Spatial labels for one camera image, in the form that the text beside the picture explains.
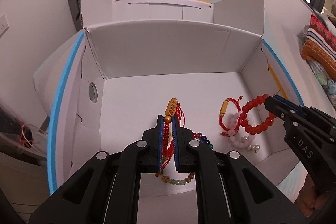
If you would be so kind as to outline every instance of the red beaded bracelet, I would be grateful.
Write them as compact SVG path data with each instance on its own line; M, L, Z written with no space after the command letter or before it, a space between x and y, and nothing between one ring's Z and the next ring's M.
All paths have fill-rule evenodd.
M247 113L254 107L262 105L267 97L268 97L267 94L264 94L263 96L257 96L257 98L251 100L250 102L247 102L246 105L241 108L242 113L240 114L239 118L242 120L241 126L245 128L245 132L250 133L251 135L260 134L261 132L267 130L268 127L273 125L274 123L273 119L276 118L277 116L275 116L271 112L269 113L268 117L264 122L255 127L249 125L249 122L246 120Z

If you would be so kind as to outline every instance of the box flap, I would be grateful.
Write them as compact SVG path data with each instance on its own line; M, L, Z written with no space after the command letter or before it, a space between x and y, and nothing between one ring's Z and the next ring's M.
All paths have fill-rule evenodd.
M181 20L112 23L92 28L87 37L106 79L239 72L261 41L251 32Z
M83 27L112 21L112 0L81 0Z
M261 36L264 33L264 0L222 0L214 3L214 23Z

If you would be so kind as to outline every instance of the red string bracelet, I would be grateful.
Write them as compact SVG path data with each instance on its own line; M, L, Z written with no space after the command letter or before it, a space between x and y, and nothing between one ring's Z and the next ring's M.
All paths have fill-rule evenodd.
M241 126L245 128L245 132L250 133L251 135L260 134L261 132L267 130L268 127L273 125L273 119L275 119L277 116L275 116L271 112L264 122L255 127L249 125L248 120L246 120L247 113L254 107L262 105L267 97L267 94L264 94L263 96L257 96L257 98L251 100L250 102L247 102L246 105L241 108L242 113L240 114L239 118L241 119Z
M221 107L220 112L219 112L219 115L218 115L218 122L219 122L220 127L223 128L226 132L222 132L221 135L229 137L229 136L234 136L234 135L238 132L238 129L239 129L239 127L240 127L240 125L241 125L241 122L242 122L242 120L241 120L241 118L240 118L240 116L239 116L239 114L238 114L239 112L241 112L241 108L240 108L239 100L241 100L242 98L243 98L242 96L240 96L238 100L235 100L235 99L233 99L233 98L227 98L227 99L225 99L225 101L223 102L222 107ZM237 114L235 114L235 115L233 116L233 119L234 119L234 120L237 120L237 119L238 119L238 120L237 120L237 124L236 124L236 126L235 126L234 128L227 128L227 127L223 124L223 120L222 120L223 117L224 117L224 114L225 114L225 112L226 112L227 105L228 105L229 102L233 102L233 103L235 104L236 108L237 108L237 111L238 111Z

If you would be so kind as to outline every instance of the blue tape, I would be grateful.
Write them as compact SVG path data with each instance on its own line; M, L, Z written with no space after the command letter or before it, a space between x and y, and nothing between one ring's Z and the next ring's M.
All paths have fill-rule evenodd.
M284 67L284 65L282 64L282 62L280 61L280 59L278 58L278 56L275 54L275 52L272 50L272 48L267 44L267 42L263 39L262 40L263 44L266 46L266 48L269 50L269 52L273 55L273 57L275 58L275 60L277 61L277 63L279 64L280 68L282 69L283 73L286 75L289 83L291 84L295 95L297 97L297 99L299 100L299 103L301 105L304 105L304 102L302 100L302 97L298 91L298 89L296 88L296 85L293 82L293 79L291 78L291 76L289 75L288 71L286 70L286 68Z
M61 108L61 103L64 95L64 90L66 83L68 81L69 73L74 62L75 56L79 49L79 46L84 38L84 32L81 32L78 35L78 38L75 41L75 44L72 47L72 50L69 54L68 60L65 63L62 75L58 82L58 87L56 89L54 102L51 108L49 130L48 130L48 142L47 142L47 173L48 173L48 184L49 192L53 194L57 190L57 181L56 181L56 134L57 134L57 125L58 117Z

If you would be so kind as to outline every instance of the white cardboard box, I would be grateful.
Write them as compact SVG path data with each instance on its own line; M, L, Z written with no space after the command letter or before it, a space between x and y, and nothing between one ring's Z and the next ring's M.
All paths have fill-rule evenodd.
M243 106L257 95L280 92L290 101L335 116L284 30L272 23L267 28L269 40L263 40L263 0L214 4L81 0L81 5L84 30L65 42L34 75L36 91L51 115L51 193L96 152L117 153L141 139L143 131L156 126L157 116L173 97L181 103L185 126L205 134L214 150L223 153L233 149L219 135L218 125L221 104L228 97L242 95ZM93 102L90 84L97 95ZM226 123L234 113L230 104ZM260 124L268 113L258 107L249 114ZM258 153L238 149L275 185L299 162L284 142L284 134L279 120L256 137L254 144L261 146ZM239 135L246 135L243 128ZM171 178L185 178L174 170L173 161L165 170ZM293 187L298 189L305 173L296 176ZM183 193L194 190L194 183L181 187L143 174L140 200L149 204L158 200L152 197L176 193L181 199L188 196Z

